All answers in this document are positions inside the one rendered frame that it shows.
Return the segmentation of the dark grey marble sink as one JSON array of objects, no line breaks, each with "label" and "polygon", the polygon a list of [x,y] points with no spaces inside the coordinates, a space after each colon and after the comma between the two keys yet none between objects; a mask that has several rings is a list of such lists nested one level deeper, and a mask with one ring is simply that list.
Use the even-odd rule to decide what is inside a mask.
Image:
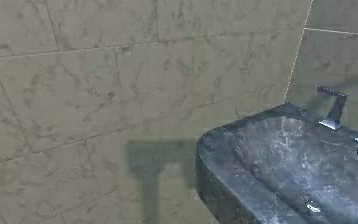
[{"label": "dark grey marble sink", "polygon": [[290,103],[204,133],[196,190],[219,224],[358,224],[357,132]]}]

